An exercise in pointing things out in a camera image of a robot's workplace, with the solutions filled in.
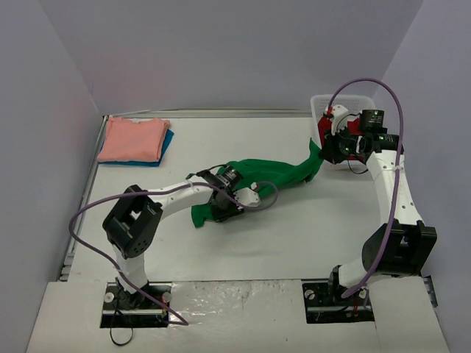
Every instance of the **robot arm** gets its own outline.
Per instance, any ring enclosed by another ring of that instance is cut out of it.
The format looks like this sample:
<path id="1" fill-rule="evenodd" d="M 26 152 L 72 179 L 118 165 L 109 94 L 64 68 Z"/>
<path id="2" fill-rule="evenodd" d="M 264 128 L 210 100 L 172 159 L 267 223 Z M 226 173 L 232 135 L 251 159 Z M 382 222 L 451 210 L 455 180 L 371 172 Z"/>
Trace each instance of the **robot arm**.
<path id="1" fill-rule="evenodd" d="M 209 186 L 193 186 L 204 182 L 224 190 L 244 206 L 257 207 L 260 203 L 258 194 L 249 188 L 234 191 L 242 176 L 234 168 L 228 167 L 221 174 L 201 171 L 167 188 L 150 191 L 170 191 L 159 196 L 136 196 L 120 199 L 103 222 L 107 238 L 113 245 L 116 260 L 121 271 L 138 288 L 145 287 L 149 280 L 144 270 L 144 252 L 149 248 L 158 224 L 165 217 L 198 204 L 209 204 L 215 221 L 223 221 L 241 214 L 244 209 L 233 204 L 227 198 Z M 125 193 L 142 191 L 137 185 L 130 186 Z M 117 277 L 118 283 L 129 294 L 136 290 Z"/>
<path id="2" fill-rule="evenodd" d="M 319 156 L 333 164 L 351 157 L 365 163 L 375 183 L 380 208 L 378 230 L 365 242 L 361 256 L 333 269 L 330 276 L 333 292 L 338 295 L 345 288 L 358 284 L 371 268 L 389 220 L 396 168 L 400 171 L 400 181 L 394 222 L 375 276 L 419 274 L 436 242 L 436 232 L 433 227 L 424 225 L 412 200 L 404 169 L 404 153 L 400 156 L 400 165 L 395 166 L 398 136 L 388 134 L 383 128 L 384 112 L 381 110 L 361 112 L 358 126 L 361 134 L 357 135 L 347 128 L 349 112 L 346 108 L 336 105 L 330 113 L 332 128 L 325 132 L 325 143 Z"/>

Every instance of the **folded cloth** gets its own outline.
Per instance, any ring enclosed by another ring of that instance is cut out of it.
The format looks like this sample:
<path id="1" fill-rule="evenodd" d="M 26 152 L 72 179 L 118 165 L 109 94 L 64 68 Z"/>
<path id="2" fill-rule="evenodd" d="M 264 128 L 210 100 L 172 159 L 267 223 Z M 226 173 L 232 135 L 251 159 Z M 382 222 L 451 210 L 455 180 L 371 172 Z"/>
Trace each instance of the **folded cloth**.
<path id="1" fill-rule="evenodd" d="M 135 123 L 111 117 L 106 126 L 105 142 L 99 162 L 157 162 L 170 121 L 153 118 Z"/>
<path id="2" fill-rule="evenodd" d="M 129 162 L 117 162 L 117 161 L 109 161 L 109 162 L 99 162 L 100 164 L 108 164 L 108 165 L 130 165 L 132 167 L 158 167 L 160 162 L 162 162 L 163 155 L 167 151 L 167 148 L 170 145 L 171 139 L 174 137 L 175 133 L 170 129 L 167 130 L 165 134 L 165 138 L 163 139 L 162 145 L 162 152 L 160 153 L 160 159 L 157 162 L 139 162 L 138 160 L 130 160 Z"/>
<path id="3" fill-rule="evenodd" d="M 242 174 L 243 179 L 235 187 L 236 190 L 249 188 L 253 182 L 268 181 L 278 188 L 298 184 L 302 181 L 310 182 L 322 165 L 318 154 L 320 148 L 309 141 L 309 158 L 299 165 L 291 165 L 273 160 L 240 160 L 226 163 Z M 257 189 L 258 195 L 263 198 L 274 190 L 270 185 L 261 185 Z M 209 204 L 200 204 L 191 208 L 191 220 L 196 228 L 203 227 L 205 220 L 213 220 Z"/>

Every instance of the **white plastic bin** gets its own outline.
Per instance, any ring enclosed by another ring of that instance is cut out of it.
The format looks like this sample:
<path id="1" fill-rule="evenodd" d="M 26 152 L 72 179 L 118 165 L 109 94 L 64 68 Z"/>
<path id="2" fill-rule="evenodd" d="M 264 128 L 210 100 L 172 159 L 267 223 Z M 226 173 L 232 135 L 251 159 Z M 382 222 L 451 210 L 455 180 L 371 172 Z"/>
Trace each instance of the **white plastic bin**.
<path id="1" fill-rule="evenodd" d="M 319 129 L 317 128 L 317 123 L 324 114 L 325 108 L 328 106 L 331 94 L 322 94 L 317 95 L 311 98 L 311 111 L 312 111 L 312 139 L 319 146 L 321 146 L 321 140 L 319 137 Z M 339 94 L 336 99 L 333 101 L 334 104 L 341 104 L 346 107 L 352 114 L 357 114 L 363 109 L 376 109 L 375 103 L 370 97 L 366 96 L 353 96 L 347 94 Z M 353 121 L 356 117 L 351 117 L 349 120 Z M 351 160 L 350 165 L 352 168 L 357 169 L 362 167 L 362 164 L 358 161 Z M 335 168 L 335 169 L 346 169 L 348 168 L 347 161 L 339 164 L 330 164 L 325 162 L 322 164 L 322 167 L 325 168 Z"/>

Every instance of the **gray wall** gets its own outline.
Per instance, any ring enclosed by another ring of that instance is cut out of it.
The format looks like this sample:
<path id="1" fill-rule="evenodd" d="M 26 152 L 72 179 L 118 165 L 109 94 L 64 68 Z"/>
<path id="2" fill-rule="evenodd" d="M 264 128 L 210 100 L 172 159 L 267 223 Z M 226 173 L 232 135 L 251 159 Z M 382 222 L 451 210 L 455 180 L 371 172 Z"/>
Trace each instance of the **gray wall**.
<path id="1" fill-rule="evenodd" d="M 382 77 L 422 1 L 40 3 L 105 114 L 308 108 L 348 79 Z"/>
<path id="2" fill-rule="evenodd" d="M 0 351 L 24 352 L 100 117 L 37 1 L 0 3 Z"/>
<path id="3" fill-rule="evenodd" d="M 438 296 L 451 352 L 471 347 L 471 1 L 425 1 L 384 82 L 405 111 L 408 180 L 417 208 L 439 233 L 426 271 Z M 397 131 L 395 107 L 378 89 L 377 106 Z"/>

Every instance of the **white table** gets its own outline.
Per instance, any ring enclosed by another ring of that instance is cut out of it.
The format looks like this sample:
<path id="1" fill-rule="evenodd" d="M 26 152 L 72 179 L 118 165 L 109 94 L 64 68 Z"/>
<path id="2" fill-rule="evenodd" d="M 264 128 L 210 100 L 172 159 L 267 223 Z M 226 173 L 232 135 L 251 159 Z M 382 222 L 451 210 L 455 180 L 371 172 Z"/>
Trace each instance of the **white table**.
<path id="1" fill-rule="evenodd" d="M 171 128 L 175 136 L 159 168 L 101 165 L 91 201 L 131 184 L 171 185 L 229 160 L 300 163 L 308 156 L 311 118 L 178 118 Z M 109 254 L 102 221 L 112 206 L 88 211 L 80 232 Z M 378 220 L 369 175 L 328 168 L 283 190 L 260 213 L 201 229 L 189 210 L 166 218 L 146 252 L 146 272 L 152 281 L 174 283 L 172 307 L 191 325 L 137 329 L 121 352 L 447 352 L 417 277 L 371 286 L 375 323 L 306 324 L 299 279 L 325 278 L 358 257 Z M 115 276 L 110 264 L 78 246 L 68 282 L 47 288 L 28 352 L 114 352 L 99 318 L 106 282 Z"/>

